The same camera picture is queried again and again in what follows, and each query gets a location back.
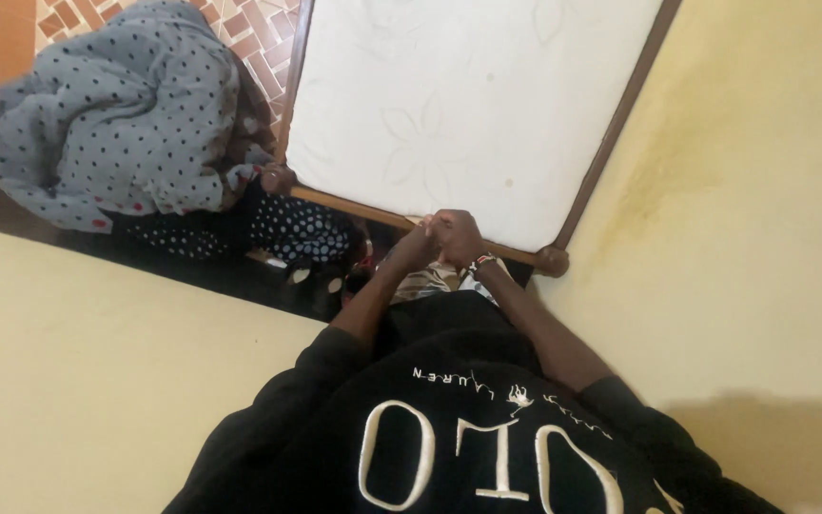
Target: cream wall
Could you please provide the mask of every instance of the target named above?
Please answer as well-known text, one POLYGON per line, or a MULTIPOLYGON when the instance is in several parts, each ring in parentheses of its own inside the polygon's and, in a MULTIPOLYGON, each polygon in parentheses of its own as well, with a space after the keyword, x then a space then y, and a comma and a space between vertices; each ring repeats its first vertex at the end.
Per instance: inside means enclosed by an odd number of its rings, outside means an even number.
POLYGON ((684 0, 554 312, 729 476, 822 513, 822 2, 684 0))
POLYGON ((160 512, 322 327, 0 234, 0 514, 160 512))

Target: clothing pile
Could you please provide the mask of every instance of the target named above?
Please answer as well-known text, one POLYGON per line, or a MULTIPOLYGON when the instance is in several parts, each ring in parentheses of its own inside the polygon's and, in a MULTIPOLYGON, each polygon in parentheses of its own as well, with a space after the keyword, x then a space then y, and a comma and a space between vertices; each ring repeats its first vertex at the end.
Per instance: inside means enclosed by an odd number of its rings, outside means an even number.
POLYGON ((133 235, 189 258, 258 246, 290 262, 333 259, 352 231, 345 216, 251 187, 272 160, 267 120, 196 7, 139 2, 0 86, 0 188, 59 228, 133 235), (255 210, 234 212, 247 192, 255 210), (175 235, 154 236, 168 224, 205 244, 166 245, 175 235))

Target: white mattress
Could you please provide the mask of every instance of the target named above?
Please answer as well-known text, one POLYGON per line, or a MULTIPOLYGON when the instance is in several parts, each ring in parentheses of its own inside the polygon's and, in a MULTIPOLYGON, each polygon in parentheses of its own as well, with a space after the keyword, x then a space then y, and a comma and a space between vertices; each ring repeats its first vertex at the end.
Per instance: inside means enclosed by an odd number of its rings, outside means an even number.
POLYGON ((538 251, 563 226, 661 0, 320 0, 287 149, 303 184, 470 210, 538 251))

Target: gray polka dot blanket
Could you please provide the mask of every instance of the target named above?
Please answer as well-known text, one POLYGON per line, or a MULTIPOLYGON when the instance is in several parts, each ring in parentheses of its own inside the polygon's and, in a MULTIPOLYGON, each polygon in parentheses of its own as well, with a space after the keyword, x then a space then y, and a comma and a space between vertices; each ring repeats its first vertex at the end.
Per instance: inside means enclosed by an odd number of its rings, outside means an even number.
POLYGON ((50 45, 0 86, 0 188, 60 228, 93 232, 112 230, 101 209, 228 208, 249 165, 270 158, 227 162, 236 126, 255 123, 237 110, 241 69, 183 1, 139 2, 50 45))

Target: hand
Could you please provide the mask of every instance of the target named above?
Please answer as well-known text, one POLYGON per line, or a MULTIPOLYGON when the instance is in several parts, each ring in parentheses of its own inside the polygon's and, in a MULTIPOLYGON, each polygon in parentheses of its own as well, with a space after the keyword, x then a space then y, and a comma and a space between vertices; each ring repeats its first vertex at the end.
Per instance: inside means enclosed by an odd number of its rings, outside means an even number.
POLYGON ((437 260, 440 248, 436 239, 428 234, 428 224, 430 216, 424 218, 417 224, 408 235, 403 237, 395 245, 392 255, 385 261, 396 266, 405 275, 419 272, 437 260))
POLYGON ((487 253, 487 245, 480 237, 478 224, 466 210, 442 209, 428 223, 428 234, 440 244, 440 263, 448 263, 457 270, 471 266, 487 253))

